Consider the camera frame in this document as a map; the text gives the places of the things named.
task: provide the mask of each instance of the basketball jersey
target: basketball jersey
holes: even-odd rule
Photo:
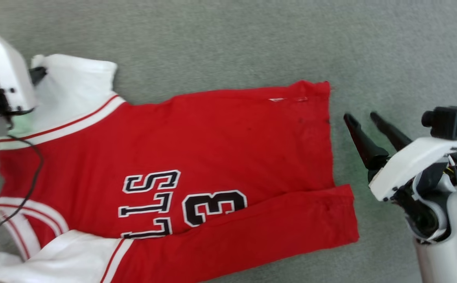
[[[24,259],[92,234],[112,241],[95,249],[110,254],[97,281],[188,282],[357,240],[350,188],[333,181],[327,82],[134,106],[112,91],[113,63],[36,61],[40,105],[12,134],[44,163],[6,224]],[[39,163],[0,138],[0,219]]]

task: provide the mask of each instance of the black lettering with white outline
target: black lettering with white outline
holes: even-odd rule
[[[142,185],[137,185],[137,183],[142,181],[143,175],[127,176],[122,191],[125,193],[147,192],[155,187],[155,181],[164,178],[167,178],[167,181],[159,181],[157,189],[173,189],[178,185],[180,174],[181,172],[179,170],[150,173],[144,178]]]
[[[171,228],[171,218],[161,217],[153,219],[154,225],[159,225],[160,230],[158,231],[143,231],[143,232],[127,232],[122,233],[120,236],[124,239],[146,239],[146,238],[159,238],[167,235],[171,235],[173,230]]]
[[[173,199],[173,192],[159,192],[153,197],[153,200],[160,200],[160,204],[151,204],[149,206],[121,206],[118,208],[118,217],[128,217],[131,214],[141,213],[168,213]]]
[[[221,191],[216,193],[200,193],[187,195],[183,200],[183,218],[191,227],[197,227],[206,222],[206,214],[214,215],[223,213],[222,204],[231,204],[232,210],[225,214],[238,211],[248,206],[246,195],[239,190]],[[199,207],[205,206],[206,213],[200,213]]]

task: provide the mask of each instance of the white sleeve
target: white sleeve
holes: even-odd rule
[[[101,107],[113,93],[117,64],[54,54],[36,55],[32,67],[47,68],[35,87],[38,104],[33,112],[12,118],[9,134],[24,136],[52,129]]]
[[[71,230],[26,262],[0,252],[0,282],[109,283],[132,242]]]

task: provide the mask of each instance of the red stripe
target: red stripe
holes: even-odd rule
[[[12,205],[12,204],[0,204],[0,206],[6,207],[6,208],[18,208],[18,206],[14,206],[14,205]],[[47,217],[47,218],[50,219],[52,222],[54,222],[54,224],[57,226],[57,228],[59,229],[59,231],[60,231],[61,233],[63,233],[63,228],[61,227],[61,225],[59,224],[59,222],[57,222],[57,220],[55,220],[54,218],[50,217],[49,215],[47,215],[47,214],[45,214],[45,213],[43,213],[43,212],[41,212],[41,211],[37,211],[37,210],[34,209],[34,208],[28,208],[28,207],[23,206],[22,209],[23,209],[23,210],[26,210],[26,211],[34,211],[34,212],[36,212],[36,213],[39,213],[39,214],[41,214],[41,215]]]
[[[108,270],[110,269],[111,262],[113,261],[113,258],[115,257],[115,254],[117,253],[118,249],[120,249],[120,246],[122,246],[122,243],[124,242],[125,239],[121,239],[120,242],[117,245],[117,248],[113,251],[113,254],[110,257],[110,261],[108,262],[108,265],[106,265],[106,270],[104,271],[103,278],[101,278],[101,282],[104,281],[106,278],[106,275],[108,274]]]
[[[68,127],[68,126],[71,126],[72,124],[75,124],[75,123],[78,123],[80,122],[81,120],[85,120],[89,117],[91,117],[92,115],[98,113],[99,111],[101,111],[106,105],[108,105],[108,103],[110,103],[113,99],[115,99],[115,97],[117,97],[118,95],[114,95],[112,98],[110,98],[110,100],[108,100],[105,104],[103,104],[103,106],[101,106],[99,109],[97,109],[96,111],[92,112],[91,114],[87,115],[87,116],[84,116],[82,118],[79,118],[78,120],[74,120],[68,124],[65,124],[65,125],[62,125],[62,126],[59,126],[59,127],[56,127],[56,128],[53,128],[53,129],[49,129],[49,130],[46,130],[46,131],[42,131],[42,132],[39,132],[39,133],[36,133],[36,134],[32,134],[30,136],[25,136],[23,137],[22,139],[24,140],[27,140],[29,138],[34,138],[36,136],[41,136],[41,135],[44,135],[44,134],[48,134],[50,132],[53,132],[53,131],[57,131],[57,130],[60,130],[60,129],[63,129],[65,127]],[[14,142],[15,140],[13,138],[4,138],[3,140],[0,140],[0,143],[4,143],[4,142]]]
[[[1,215],[2,215],[2,217],[4,219],[8,217],[3,211],[0,211],[0,213],[1,213]],[[29,254],[29,250],[27,249],[27,246],[24,243],[24,240],[22,239],[22,236],[18,232],[17,227],[15,226],[15,224],[12,221],[8,221],[7,223],[10,224],[11,228],[13,229],[15,234],[17,235],[17,238],[20,241],[20,245],[22,245],[22,249],[24,249],[24,252],[26,253],[26,259],[29,259],[31,257],[31,255]]]

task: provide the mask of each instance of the gray fabric surface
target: gray fabric surface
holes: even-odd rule
[[[352,185],[359,242],[214,282],[420,282],[403,215],[369,192],[342,115],[387,148],[371,110],[413,138],[427,135],[422,113],[457,105],[457,0],[0,0],[0,34],[26,58],[116,62],[116,91],[132,103],[330,81],[335,179]],[[4,229],[0,251],[16,252]]]

